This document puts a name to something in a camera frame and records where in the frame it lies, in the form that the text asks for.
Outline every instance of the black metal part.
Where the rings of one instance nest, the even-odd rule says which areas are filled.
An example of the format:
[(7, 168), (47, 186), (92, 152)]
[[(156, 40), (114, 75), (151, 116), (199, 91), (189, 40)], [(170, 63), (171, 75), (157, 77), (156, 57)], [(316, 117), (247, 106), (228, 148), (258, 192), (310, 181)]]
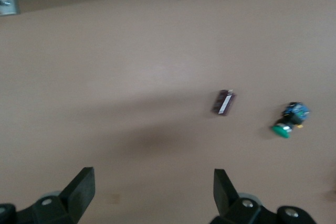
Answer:
[(16, 212), (12, 204), (0, 204), (0, 224), (76, 224), (95, 195), (94, 170), (83, 168), (59, 196), (46, 196)]
[(275, 214), (253, 199), (240, 198), (223, 169), (215, 170), (214, 198), (219, 216), (211, 224), (316, 224), (301, 208), (282, 206)]

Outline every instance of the dark rectangular object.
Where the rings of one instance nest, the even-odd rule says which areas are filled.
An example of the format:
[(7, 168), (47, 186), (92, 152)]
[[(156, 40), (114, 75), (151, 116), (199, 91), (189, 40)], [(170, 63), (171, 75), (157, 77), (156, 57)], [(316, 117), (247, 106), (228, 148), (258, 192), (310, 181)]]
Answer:
[(232, 89), (221, 90), (212, 111), (218, 115), (227, 115), (233, 101), (235, 100), (235, 97), (236, 94)]

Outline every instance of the beige table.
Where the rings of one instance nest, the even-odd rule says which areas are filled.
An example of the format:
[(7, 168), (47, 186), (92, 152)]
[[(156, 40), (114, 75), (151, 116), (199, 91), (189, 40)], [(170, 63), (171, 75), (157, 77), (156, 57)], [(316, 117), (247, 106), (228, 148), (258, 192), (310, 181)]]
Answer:
[[(1, 202), (94, 166), (80, 223), (204, 224), (224, 168), (271, 211), (336, 223), (336, 0), (19, 3), (0, 18)], [(312, 113), (285, 140), (268, 127), (291, 101)]]

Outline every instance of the toy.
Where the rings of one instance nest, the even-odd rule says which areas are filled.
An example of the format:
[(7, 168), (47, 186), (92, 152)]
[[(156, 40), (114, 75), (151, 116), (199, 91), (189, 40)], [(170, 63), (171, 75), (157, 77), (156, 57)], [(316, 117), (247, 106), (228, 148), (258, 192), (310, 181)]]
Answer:
[(278, 135), (289, 138), (289, 133), (294, 126), (302, 128), (302, 123), (308, 118), (309, 109), (302, 102), (291, 102), (282, 112), (282, 118), (279, 119), (272, 130)]
[(212, 111), (218, 115), (227, 115), (236, 94), (232, 89), (221, 90), (213, 106)]

